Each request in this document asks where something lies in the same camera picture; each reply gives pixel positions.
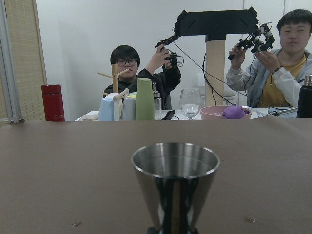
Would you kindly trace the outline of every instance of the metal bottle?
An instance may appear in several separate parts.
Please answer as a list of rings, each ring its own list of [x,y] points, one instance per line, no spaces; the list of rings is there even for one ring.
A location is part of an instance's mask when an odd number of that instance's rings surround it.
[[[160,92],[156,91],[156,82],[153,82],[153,96],[155,106],[155,120],[161,120],[161,97]]]
[[[300,88],[297,118],[312,118],[312,75],[306,75]]]
[[[41,91],[45,120],[53,122],[65,121],[60,84],[42,85]]]

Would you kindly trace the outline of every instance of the wooden post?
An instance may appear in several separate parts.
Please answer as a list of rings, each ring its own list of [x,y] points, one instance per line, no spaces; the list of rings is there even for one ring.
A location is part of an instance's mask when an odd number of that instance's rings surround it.
[[[118,89],[118,65],[112,64],[113,92],[119,93]]]
[[[225,41],[224,40],[211,40],[206,42],[206,71],[214,77],[224,80],[224,66],[225,66]],[[206,74],[206,78],[211,86],[220,94],[224,95],[224,84]],[[223,105],[223,98],[221,98],[215,91],[214,98],[216,105]],[[212,90],[206,84],[206,106],[215,106],[215,100],[212,95]]]

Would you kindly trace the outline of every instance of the red bottle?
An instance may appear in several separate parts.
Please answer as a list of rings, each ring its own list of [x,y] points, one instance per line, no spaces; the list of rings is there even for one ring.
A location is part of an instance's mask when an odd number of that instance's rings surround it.
[[[65,121],[60,84],[42,85],[41,91],[45,120],[53,122]]]

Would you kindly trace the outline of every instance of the cup rim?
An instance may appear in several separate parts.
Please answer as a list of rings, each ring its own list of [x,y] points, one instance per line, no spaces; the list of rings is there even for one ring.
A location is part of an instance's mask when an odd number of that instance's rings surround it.
[[[188,89],[188,90],[194,90],[194,89],[197,89],[197,90],[199,90],[199,88],[196,88],[196,87],[190,87],[190,88],[182,88],[181,90],[186,90],[186,89]]]
[[[144,169],[142,169],[141,167],[137,166],[135,164],[135,160],[134,160],[134,157],[142,150],[146,149],[146,148],[150,148],[152,146],[157,146],[157,145],[163,145],[163,144],[183,144],[183,145],[191,145],[191,146],[195,146],[195,147],[200,147],[202,148],[203,150],[205,151],[208,151],[210,152],[215,158],[216,158],[216,165],[211,168],[210,170],[206,171],[205,173],[202,173],[200,175],[192,175],[192,176],[187,176],[187,177],[176,177],[176,176],[163,176],[163,175],[158,175],[158,174],[155,174],[155,173],[151,173],[151,172],[148,172]],[[183,142],[160,142],[160,143],[154,143],[154,144],[149,144],[149,145],[145,145],[139,149],[137,149],[131,156],[131,163],[132,165],[134,166],[135,169],[137,169],[138,171],[144,173],[144,174],[147,174],[149,176],[153,176],[153,177],[157,177],[157,178],[162,178],[162,179],[178,179],[178,178],[183,178],[183,179],[194,179],[194,178],[201,178],[201,177],[204,177],[206,175],[209,175],[209,174],[212,174],[213,172],[215,172],[219,166],[220,166],[220,158],[219,156],[213,152],[211,149],[207,148],[207,147],[204,147],[204,146],[200,146],[200,145],[196,145],[196,144],[193,144],[193,143],[183,143]]]

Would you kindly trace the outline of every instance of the wine glass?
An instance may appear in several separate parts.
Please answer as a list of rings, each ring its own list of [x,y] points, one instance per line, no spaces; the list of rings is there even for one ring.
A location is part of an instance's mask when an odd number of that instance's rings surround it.
[[[200,93],[198,88],[183,88],[180,96],[181,112],[187,119],[193,119],[200,110]]]

